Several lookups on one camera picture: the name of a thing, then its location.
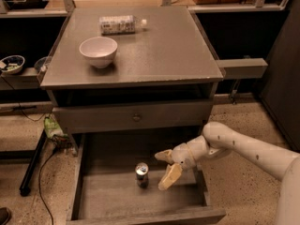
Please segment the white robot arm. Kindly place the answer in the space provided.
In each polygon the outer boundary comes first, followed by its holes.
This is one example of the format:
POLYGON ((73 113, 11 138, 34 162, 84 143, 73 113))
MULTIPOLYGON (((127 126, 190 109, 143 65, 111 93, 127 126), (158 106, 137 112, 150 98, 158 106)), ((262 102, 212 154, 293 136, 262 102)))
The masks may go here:
POLYGON ((155 154, 168 163, 158 183, 171 187, 182 171, 193 169, 203 158, 234 151, 281 182, 275 225, 300 225, 300 154, 243 135, 219 122, 209 122, 197 138, 155 154))

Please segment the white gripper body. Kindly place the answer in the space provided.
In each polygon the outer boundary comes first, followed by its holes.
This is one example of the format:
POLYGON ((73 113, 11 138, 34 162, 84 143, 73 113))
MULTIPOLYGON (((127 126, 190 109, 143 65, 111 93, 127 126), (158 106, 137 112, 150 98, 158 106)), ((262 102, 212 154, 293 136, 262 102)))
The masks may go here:
POLYGON ((183 170, 192 169, 196 166, 195 158, 187 143, 181 143, 172 150, 172 161, 179 164, 183 170))

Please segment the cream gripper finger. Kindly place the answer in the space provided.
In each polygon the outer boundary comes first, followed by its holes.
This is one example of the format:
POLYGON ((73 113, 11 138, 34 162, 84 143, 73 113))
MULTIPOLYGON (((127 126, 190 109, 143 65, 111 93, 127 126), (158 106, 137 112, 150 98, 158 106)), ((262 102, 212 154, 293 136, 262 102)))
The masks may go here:
POLYGON ((173 156, 172 156, 172 149, 167 149, 164 151, 160 151, 155 153, 155 158, 157 160, 165 161, 168 164, 173 164, 173 156))
POLYGON ((168 165, 165 174, 158 183, 158 189, 167 190, 170 188, 181 177, 182 171, 180 164, 168 165))

